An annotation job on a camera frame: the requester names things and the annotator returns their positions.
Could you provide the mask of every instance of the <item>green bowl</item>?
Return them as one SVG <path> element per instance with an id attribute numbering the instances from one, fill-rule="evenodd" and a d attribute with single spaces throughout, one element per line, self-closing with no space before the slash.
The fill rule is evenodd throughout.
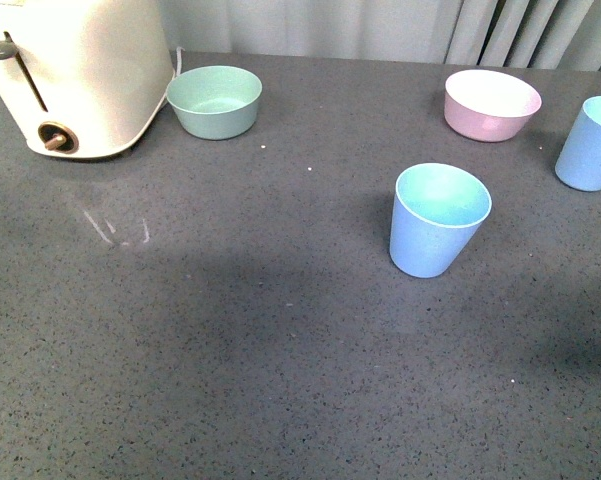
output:
<path id="1" fill-rule="evenodd" d="M 261 93 L 262 83 L 253 73 L 213 65 L 174 78 L 167 87 L 167 101 L 191 135 L 223 140 L 251 128 Z"/>

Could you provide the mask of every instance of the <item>cup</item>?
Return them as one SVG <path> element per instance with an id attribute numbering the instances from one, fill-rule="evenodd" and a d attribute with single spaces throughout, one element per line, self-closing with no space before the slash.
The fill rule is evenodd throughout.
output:
<path id="1" fill-rule="evenodd" d="M 403 272 L 441 275 L 491 211 L 484 184 L 440 163 L 406 169 L 396 181 L 389 253 Z"/>
<path id="2" fill-rule="evenodd" d="M 577 190 L 601 190 L 601 96 L 582 105 L 556 162 L 556 175 Z"/>

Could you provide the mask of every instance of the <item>speckled countertop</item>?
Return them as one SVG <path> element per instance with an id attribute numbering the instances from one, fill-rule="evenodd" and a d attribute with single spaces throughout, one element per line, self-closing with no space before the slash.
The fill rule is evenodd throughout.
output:
<path id="1" fill-rule="evenodd" d="M 251 130 L 167 107 L 110 162 L 33 153 L 0 100 L 0 479 L 601 479 L 601 192 L 553 173 L 601 73 L 514 71 L 543 108 L 481 144 L 442 116 L 462 67 L 184 67 L 219 63 L 262 79 Z M 419 280 L 388 237 L 430 161 L 494 206 Z"/>

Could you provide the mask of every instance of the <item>bowl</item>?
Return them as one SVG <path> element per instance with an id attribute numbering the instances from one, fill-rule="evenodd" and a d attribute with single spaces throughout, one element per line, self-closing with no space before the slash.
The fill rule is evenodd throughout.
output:
<path id="1" fill-rule="evenodd" d="M 541 105 L 531 85 L 506 73 L 463 70 L 445 83 L 445 120 L 460 135 L 481 142 L 513 138 Z"/>
<path id="2" fill-rule="evenodd" d="M 174 78 L 167 101 L 191 135 L 224 140 L 240 135 L 255 123 L 262 83 L 242 68 L 212 65 Z"/>

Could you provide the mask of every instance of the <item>toaster knob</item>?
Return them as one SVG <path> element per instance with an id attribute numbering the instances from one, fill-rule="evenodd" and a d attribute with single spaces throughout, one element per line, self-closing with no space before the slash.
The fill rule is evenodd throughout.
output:
<path id="1" fill-rule="evenodd" d="M 0 40 L 0 60 L 13 58 L 18 53 L 18 47 L 10 40 Z"/>
<path id="2" fill-rule="evenodd" d="M 78 137 L 66 126 L 44 122 L 38 127 L 38 136 L 50 152 L 73 153 L 78 150 Z"/>

